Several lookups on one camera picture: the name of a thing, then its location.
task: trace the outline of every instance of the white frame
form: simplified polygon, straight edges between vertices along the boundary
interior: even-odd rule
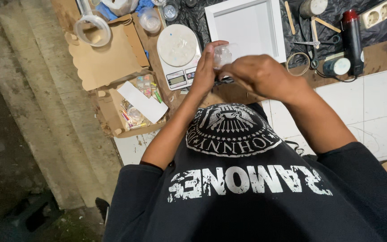
[[[207,17],[207,23],[210,31],[210,38],[212,41],[218,41],[218,32],[215,24],[215,17],[226,13],[237,11],[246,7],[258,5],[260,3],[270,2],[272,17],[272,28],[274,32],[274,45],[277,54],[272,56],[277,62],[286,62],[285,40],[283,38],[282,18],[280,16],[279,0],[228,0],[222,3],[208,6],[204,8]]]

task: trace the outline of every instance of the scissors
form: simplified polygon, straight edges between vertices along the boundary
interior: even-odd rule
[[[340,42],[340,39],[341,39],[340,36],[334,35],[328,41],[309,41],[309,42],[294,42],[294,43],[313,45],[316,48],[320,44],[336,44]]]

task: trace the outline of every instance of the man's hand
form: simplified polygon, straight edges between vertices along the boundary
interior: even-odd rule
[[[198,65],[196,66],[195,77],[193,78],[191,90],[189,91],[190,93],[198,94],[202,97],[207,96],[213,88],[216,77],[213,70],[215,47],[228,43],[228,41],[214,41],[206,45],[206,48],[198,61]]]
[[[283,103],[291,103],[300,92],[311,89],[304,78],[292,76],[268,55],[238,58],[222,71],[247,90]]]

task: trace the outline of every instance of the man's right hand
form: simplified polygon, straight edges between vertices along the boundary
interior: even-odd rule
[[[269,55],[238,58],[224,65],[222,72],[246,89],[283,103],[294,102],[299,94],[312,91],[304,78],[292,76]]]

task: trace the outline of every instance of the ramones t-shirt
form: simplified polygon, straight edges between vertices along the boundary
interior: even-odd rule
[[[200,108],[168,168],[123,167],[104,241],[387,241],[387,173],[368,149],[306,161],[259,113]]]

